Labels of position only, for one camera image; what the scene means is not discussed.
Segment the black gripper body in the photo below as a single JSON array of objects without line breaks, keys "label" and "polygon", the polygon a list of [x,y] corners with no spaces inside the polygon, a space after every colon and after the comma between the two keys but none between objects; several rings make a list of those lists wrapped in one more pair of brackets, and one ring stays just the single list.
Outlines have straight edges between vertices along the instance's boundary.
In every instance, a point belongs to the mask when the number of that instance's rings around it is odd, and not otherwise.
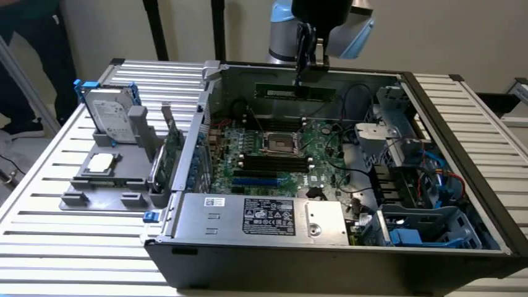
[{"label": "black gripper body", "polygon": [[291,11],[311,25],[341,25],[351,6],[352,0],[292,0]]}]

